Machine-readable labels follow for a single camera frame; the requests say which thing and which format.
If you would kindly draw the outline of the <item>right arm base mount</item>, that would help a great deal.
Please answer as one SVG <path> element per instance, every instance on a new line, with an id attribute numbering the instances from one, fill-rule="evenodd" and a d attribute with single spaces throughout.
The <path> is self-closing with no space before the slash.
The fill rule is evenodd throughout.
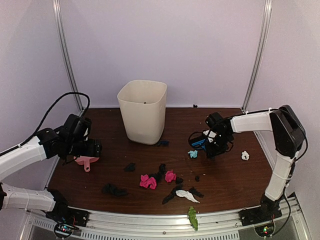
<path id="1" fill-rule="evenodd" d="M 271 200 L 263 201 L 260 206 L 244 208 L 238 212 L 242 226 L 256 225 L 270 222 L 282 216 L 280 202 Z"/>

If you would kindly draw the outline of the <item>white paper scrap front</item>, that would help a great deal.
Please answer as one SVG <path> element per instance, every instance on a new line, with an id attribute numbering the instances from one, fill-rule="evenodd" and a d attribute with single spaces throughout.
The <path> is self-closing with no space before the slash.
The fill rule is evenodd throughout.
<path id="1" fill-rule="evenodd" d="M 186 190 L 182 190 L 182 189 L 179 189 L 179 190 L 176 190 L 175 191 L 175 194 L 180 197 L 180 198 L 186 198 L 187 200 L 193 202 L 193 203 L 200 203 L 198 200 L 195 199 L 195 197 L 193 196 L 193 194 L 189 191 L 186 191 Z"/>

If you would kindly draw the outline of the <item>dark blue paper scrap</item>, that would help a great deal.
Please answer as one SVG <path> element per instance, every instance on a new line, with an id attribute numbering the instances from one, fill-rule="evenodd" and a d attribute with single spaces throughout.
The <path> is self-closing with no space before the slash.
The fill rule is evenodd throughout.
<path id="1" fill-rule="evenodd" d="M 160 147 L 160 146 L 168 146 L 169 145 L 169 141 L 168 140 L 160 140 L 156 145 L 158 146 L 158 147 Z"/>

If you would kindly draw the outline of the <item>white paper scrap right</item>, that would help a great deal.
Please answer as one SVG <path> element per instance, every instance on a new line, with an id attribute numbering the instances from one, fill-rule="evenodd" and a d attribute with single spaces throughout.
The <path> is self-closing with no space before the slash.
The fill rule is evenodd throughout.
<path id="1" fill-rule="evenodd" d="M 241 153 L 241 159 L 242 159 L 243 161 L 248 161 L 249 158 L 250 158 L 250 155 L 249 155 L 249 153 L 248 153 L 247 151 L 243 151 L 243 152 Z"/>

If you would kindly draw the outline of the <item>black paper scrap front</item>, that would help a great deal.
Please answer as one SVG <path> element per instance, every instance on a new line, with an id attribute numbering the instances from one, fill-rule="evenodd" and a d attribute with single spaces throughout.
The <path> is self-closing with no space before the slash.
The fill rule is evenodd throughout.
<path id="1" fill-rule="evenodd" d="M 161 204 L 162 205 L 165 205 L 167 204 L 169 201 L 171 201 L 172 199 L 174 199 L 175 197 L 178 197 L 176 195 L 176 191 L 177 190 L 184 190 L 183 189 L 183 182 L 184 180 L 180 177 L 177 177 L 176 180 L 175 180 L 175 184 L 176 186 L 170 191 L 170 193 L 163 198 Z M 195 197 L 198 197 L 198 198 L 203 198 L 205 195 L 202 194 L 200 191 L 198 191 L 195 187 L 191 187 L 189 190 L 186 190 L 186 191 L 189 191 L 190 193 L 193 194 L 194 198 Z"/>

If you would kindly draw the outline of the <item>pink paper scrap right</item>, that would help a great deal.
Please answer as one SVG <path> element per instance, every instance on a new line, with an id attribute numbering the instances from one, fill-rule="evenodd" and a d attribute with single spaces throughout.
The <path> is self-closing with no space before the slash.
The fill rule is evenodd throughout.
<path id="1" fill-rule="evenodd" d="M 171 183 L 172 181 L 175 181 L 177 179 L 177 175 L 174 173 L 173 170 L 168 170 L 165 174 L 164 179 L 167 183 Z"/>

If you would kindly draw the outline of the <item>right frame post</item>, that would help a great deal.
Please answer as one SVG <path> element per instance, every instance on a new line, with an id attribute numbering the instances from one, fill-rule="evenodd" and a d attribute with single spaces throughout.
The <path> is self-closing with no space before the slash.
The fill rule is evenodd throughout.
<path id="1" fill-rule="evenodd" d="M 272 3 L 273 3 L 272 0 L 265 0 L 264 1 L 264 9 L 263 9 L 258 45 L 257 45 L 257 49 L 256 49 L 256 54 L 255 54 L 255 58 L 254 58 L 252 71 L 250 74 L 248 88 L 247 88 L 245 98 L 244 98 L 244 101 L 243 101 L 243 104 L 241 107 L 243 112 L 248 110 L 250 99 L 252 97 L 254 87 L 255 87 L 255 84 L 256 84 L 256 81 L 258 78 L 260 66 L 262 63 L 263 53 L 264 53 L 266 42 L 268 39 L 270 23 L 271 23 L 271 18 L 272 18 Z"/>

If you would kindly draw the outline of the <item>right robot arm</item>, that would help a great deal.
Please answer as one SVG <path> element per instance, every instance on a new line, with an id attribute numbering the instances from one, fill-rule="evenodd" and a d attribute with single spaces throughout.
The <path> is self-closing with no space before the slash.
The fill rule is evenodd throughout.
<path id="1" fill-rule="evenodd" d="M 307 143 L 306 131 L 289 105 L 243 113 L 223 118 L 219 113 L 210 114 L 205 120 L 208 129 L 202 132 L 207 157 L 225 153 L 234 134 L 243 132 L 272 132 L 276 161 L 267 188 L 256 210 L 259 220 L 268 220 L 278 208 L 285 189 L 293 176 L 298 154 Z"/>

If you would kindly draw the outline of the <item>pink paper scrap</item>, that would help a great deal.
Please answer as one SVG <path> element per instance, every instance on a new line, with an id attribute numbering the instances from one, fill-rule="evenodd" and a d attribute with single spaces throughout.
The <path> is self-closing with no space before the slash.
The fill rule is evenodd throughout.
<path id="1" fill-rule="evenodd" d="M 171 183 L 172 181 L 175 181 L 177 179 L 177 175 L 174 173 L 173 170 L 168 170 L 165 174 L 164 179 L 167 183 Z"/>
<path id="2" fill-rule="evenodd" d="M 157 187 L 157 181 L 154 177 L 149 177 L 147 174 L 140 176 L 140 187 L 143 188 L 150 188 L 152 190 L 155 190 Z"/>

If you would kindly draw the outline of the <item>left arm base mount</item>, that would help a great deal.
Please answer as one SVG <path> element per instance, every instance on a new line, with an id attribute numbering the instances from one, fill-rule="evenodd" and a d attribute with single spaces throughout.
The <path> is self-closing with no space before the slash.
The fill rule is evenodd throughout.
<path id="1" fill-rule="evenodd" d="M 69 207 L 69 202 L 58 190 L 48 189 L 48 192 L 53 196 L 55 204 L 52 211 L 45 212 L 46 217 L 69 226 L 87 226 L 88 211 Z"/>

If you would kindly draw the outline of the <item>frame post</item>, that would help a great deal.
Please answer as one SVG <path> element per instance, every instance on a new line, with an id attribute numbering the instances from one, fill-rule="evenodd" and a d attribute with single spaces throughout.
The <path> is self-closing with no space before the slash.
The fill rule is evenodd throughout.
<path id="1" fill-rule="evenodd" d="M 241 107 L 243 112 L 248 110 L 250 99 L 252 97 L 254 87 L 255 87 L 255 84 L 256 84 L 256 81 L 258 78 L 260 66 L 262 63 L 263 53 L 264 53 L 266 42 L 268 39 L 270 23 L 271 23 L 271 18 L 272 18 L 272 3 L 273 3 L 272 0 L 265 0 L 264 1 L 264 9 L 263 9 L 258 45 L 257 45 L 257 49 L 256 49 L 256 54 L 255 54 L 255 58 L 254 58 L 252 71 L 250 74 L 248 88 L 247 88 L 245 98 L 244 98 L 244 101 L 243 101 L 243 104 Z"/>
<path id="2" fill-rule="evenodd" d="M 63 59 L 64 67 L 66 70 L 67 78 L 70 84 L 71 91 L 78 92 L 79 90 L 74 77 L 74 72 L 73 72 L 71 59 L 68 51 L 67 39 L 65 35 L 65 30 L 64 30 L 63 16 L 61 11 L 61 1 L 53 0 L 52 5 L 53 5 L 53 13 L 55 17 L 59 44 L 62 52 L 62 59 Z"/>

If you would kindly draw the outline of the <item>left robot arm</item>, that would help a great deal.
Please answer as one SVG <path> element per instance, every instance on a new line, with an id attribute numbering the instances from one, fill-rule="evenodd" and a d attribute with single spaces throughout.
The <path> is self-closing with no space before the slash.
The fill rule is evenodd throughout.
<path id="1" fill-rule="evenodd" d="M 70 114 L 60 127 L 37 130 L 26 142 L 0 154 L 0 178 L 3 180 L 29 165 L 55 156 L 63 160 L 67 157 L 99 158 L 102 143 L 98 139 L 89 138 L 91 124 L 88 118 Z M 68 202 L 57 190 L 37 191 L 1 183 L 0 208 L 52 212 L 61 222 L 72 218 Z"/>

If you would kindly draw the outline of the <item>light blue paper scrap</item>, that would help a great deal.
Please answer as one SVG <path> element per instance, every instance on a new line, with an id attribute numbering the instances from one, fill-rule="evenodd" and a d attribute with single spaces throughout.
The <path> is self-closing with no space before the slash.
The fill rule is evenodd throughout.
<path id="1" fill-rule="evenodd" d="M 197 150 L 190 150 L 188 153 L 189 157 L 191 159 L 196 159 L 198 157 L 198 151 Z"/>

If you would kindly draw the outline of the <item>pink plastic dustpan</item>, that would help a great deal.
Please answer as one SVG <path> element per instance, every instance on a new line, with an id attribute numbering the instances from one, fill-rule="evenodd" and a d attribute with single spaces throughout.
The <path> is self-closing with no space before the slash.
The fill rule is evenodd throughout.
<path id="1" fill-rule="evenodd" d="M 99 157 L 92 157 L 92 156 L 80 156 L 76 159 L 74 159 L 74 161 L 80 165 L 83 166 L 84 171 L 86 173 L 90 172 L 91 170 L 91 163 L 97 162 L 100 158 Z"/>

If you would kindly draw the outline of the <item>aluminium front rail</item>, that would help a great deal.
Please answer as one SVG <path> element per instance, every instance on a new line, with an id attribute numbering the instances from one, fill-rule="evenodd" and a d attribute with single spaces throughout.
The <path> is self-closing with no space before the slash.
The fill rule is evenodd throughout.
<path id="1" fill-rule="evenodd" d="M 281 217 L 272 221 L 273 240 L 310 240 L 311 234 L 298 199 L 280 203 Z M 244 226 L 239 210 L 197 213 L 198 230 L 187 214 L 143 215 L 89 211 L 86 226 L 79 227 L 71 240 L 263 240 L 258 233 L 270 222 Z"/>

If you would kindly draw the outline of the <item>white paper scrap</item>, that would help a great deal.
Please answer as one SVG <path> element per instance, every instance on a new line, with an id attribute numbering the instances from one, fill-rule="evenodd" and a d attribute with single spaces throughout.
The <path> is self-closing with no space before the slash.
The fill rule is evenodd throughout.
<path id="1" fill-rule="evenodd" d="M 243 161 L 248 161 L 249 158 L 250 158 L 250 155 L 249 155 L 249 153 L 248 153 L 247 151 L 243 151 L 243 152 L 241 153 L 241 159 L 242 159 Z"/>
<path id="2" fill-rule="evenodd" d="M 200 203 L 198 200 L 195 199 L 195 197 L 193 196 L 193 194 L 189 191 L 186 191 L 186 190 L 182 190 L 182 189 L 179 189 L 179 190 L 176 190 L 175 191 L 175 194 L 180 197 L 180 198 L 186 198 L 187 200 L 193 202 L 193 203 Z"/>

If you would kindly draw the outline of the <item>pink paper scrap left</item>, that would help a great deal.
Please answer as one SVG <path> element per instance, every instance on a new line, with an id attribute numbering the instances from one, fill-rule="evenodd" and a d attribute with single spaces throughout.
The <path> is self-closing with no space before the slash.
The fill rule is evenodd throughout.
<path id="1" fill-rule="evenodd" d="M 154 177 L 149 177 L 147 174 L 140 176 L 140 187 L 143 188 L 150 188 L 152 190 L 155 190 L 157 187 L 157 181 Z"/>

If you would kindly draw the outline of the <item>green paper scrap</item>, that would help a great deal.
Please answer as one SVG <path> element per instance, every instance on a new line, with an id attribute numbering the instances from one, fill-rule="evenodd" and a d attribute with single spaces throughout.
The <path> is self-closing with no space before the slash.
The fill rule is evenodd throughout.
<path id="1" fill-rule="evenodd" d="M 188 216 L 188 219 L 189 219 L 189 222 L 192 226 L 192 228 L 195 230 L 195 231 L 198 231 L 198 219 L 197 219 L 197 216 L 196 216 L 196 210 L 193 206 L 190 206 L 189 209 L 188 209 L 188 213 L 187 213 L 187 216 Z"/>

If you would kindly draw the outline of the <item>blue hand brush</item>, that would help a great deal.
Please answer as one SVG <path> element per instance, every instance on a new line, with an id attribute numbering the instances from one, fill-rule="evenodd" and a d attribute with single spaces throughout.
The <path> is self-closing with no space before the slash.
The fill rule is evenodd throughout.
<path id="1" fill-rule="evenodd" d="M 208 141 L 208 139 L 206 137 L 198 136 L 198 137 L 191 138 L 189 140 L 189 144 L 193 149 L 199 151 L 199 150 L 206 149 L 206 142 L 207 141 Z"/>

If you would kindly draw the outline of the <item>black paper scrap front-left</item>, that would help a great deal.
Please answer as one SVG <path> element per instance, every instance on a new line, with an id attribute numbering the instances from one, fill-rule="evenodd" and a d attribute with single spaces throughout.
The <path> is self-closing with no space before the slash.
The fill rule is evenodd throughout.
<path id="1" fill-rule="evenodd" d="M 116 185 L 107 183 L 105 186 L 102 187 L 103 194 L 111 194 L 116 197 L 127 196 L 128 192 L 126 189 L 118 188 Z"/>

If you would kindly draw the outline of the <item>black paper scrap left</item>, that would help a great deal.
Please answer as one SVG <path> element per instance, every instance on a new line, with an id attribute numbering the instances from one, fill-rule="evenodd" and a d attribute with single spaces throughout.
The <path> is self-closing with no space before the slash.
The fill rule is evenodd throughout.
<path id="1" fill-rule="evenodd" d="M 123 170 L 125 172 L 134 172 L 136 170 L 136 164 L 134 162 L 131 162 Z"/>

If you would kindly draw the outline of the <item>left frame post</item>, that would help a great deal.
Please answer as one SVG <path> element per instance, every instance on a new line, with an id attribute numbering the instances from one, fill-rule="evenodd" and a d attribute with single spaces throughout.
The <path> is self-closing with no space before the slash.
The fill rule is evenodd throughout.
<path id="1" fill-rule="evenodd" d="M 71 59 L 68 51 L 67 39 L 65 35 L 65 30 L 64 30 L 63 16 L 61 11 L 61 1 L 53 0 L 52 5 L 53 5 L 53 13 L 55 17 L 59 44 L 62 52 L 62 59 L 63 59 L 64 67 L 66 70 L 67 78 L 70 84 L 71 91 L 78 92 L 79 90 L 74 77 L 74 72 L 73 72 Z"/>

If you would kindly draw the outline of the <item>cream plastic waste bin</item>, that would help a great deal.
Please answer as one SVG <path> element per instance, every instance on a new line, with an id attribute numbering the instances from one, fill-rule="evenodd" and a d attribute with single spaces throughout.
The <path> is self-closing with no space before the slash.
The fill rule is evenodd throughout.
<path id="1" fill-rule="evenodd" d="M 135 79 L 118 93 L 120 112 L 129 140 L 156 144 L 164 131 L 168 86 L 159 81 Z"/>

